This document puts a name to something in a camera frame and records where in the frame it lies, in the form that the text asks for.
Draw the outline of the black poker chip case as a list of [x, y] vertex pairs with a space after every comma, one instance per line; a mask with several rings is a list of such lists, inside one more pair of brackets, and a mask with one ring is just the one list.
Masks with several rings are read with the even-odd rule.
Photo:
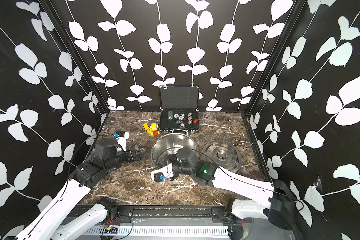
[[[167, 133], [174, 129], [180, 129], [190, 133], [198, 132], [200, 128], [199, 93], [198, 87], [160, 87], [160, 131]], [[173, 111], [172, 120], [168, 120], [168, 111]], [[197, 124], [193, 122], [195, 119], [199, 120]]]

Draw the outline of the large steel pot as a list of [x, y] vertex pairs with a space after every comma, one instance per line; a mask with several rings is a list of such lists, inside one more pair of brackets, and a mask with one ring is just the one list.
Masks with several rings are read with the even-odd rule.
[[[196, 142], [188, 136], [188, 132], [180, 129], [179, 131], [185, 133], [175, 133], [172, 130], [171, 133], [160, 137], [154, 143], [151, 149], [151, 161], [155, 170], [176, 162], [176, 152], [184, 147], [198, 150]], [[173, 181], [177, 176], [174, 175], [170, 180]]]

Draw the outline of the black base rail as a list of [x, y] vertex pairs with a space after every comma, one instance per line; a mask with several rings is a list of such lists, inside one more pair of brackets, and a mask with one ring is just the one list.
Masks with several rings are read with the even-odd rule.
[[288, 210], [281, 204], [266, 209], [253, 201], [241, 200], [230, 201], [227, 206], [119, 205], [100, 224], [131, 223], [133, 218], [210, 218], [213, 223], [236, 225], [247, 223], [249, 219], [265, 219], [278, 228], [290, 231], [296, 226], [294, 213], [294, 209]]

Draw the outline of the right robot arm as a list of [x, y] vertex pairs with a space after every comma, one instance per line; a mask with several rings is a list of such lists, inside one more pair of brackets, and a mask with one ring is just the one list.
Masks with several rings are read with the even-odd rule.
[[187, 147], [172, 154], [164, 167], [164, 176], [170, 179], [187, 175], [201, 186], [227, 190], [246, 198], [235, 200], [231, 213], [239, 219], [267, 219], [274, 226], [294, 231], [297, 229], [295, 210], [297, 198], [282, 181], [256, 181], [219, 166], [214, 161], [205, 162], [198, 158], [198, 151]]

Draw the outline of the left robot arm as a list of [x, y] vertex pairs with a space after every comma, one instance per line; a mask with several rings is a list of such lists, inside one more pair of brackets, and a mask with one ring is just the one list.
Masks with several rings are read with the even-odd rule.
[[106, 176], [124, 164], [139, 162], [147, 147], [126, 147], [127, 137], [100, 140], [95, 150], [68, 176], [63, 188], [26, 228], [7, 240], [74, 240], [97, 223], [113, 221], [120, 216], [118, 204], [109, 197], [102, 198], [86, 213], [70, 223], [61, 223], [75, 206]]

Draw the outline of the steel pot lid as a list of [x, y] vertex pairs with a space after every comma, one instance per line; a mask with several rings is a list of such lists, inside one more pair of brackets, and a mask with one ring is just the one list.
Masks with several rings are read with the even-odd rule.
[[224, 140], [208, 142], [202, 150], [203, 161], [216, 163], [220, 167], [237, 173], [242, 165], [242, 156], [232, 143]]

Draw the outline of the blue green chip stack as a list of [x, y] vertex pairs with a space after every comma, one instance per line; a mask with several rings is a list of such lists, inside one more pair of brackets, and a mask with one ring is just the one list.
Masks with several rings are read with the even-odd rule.
[[173, 119], [173, 111], [168, 111], [168, 120]]

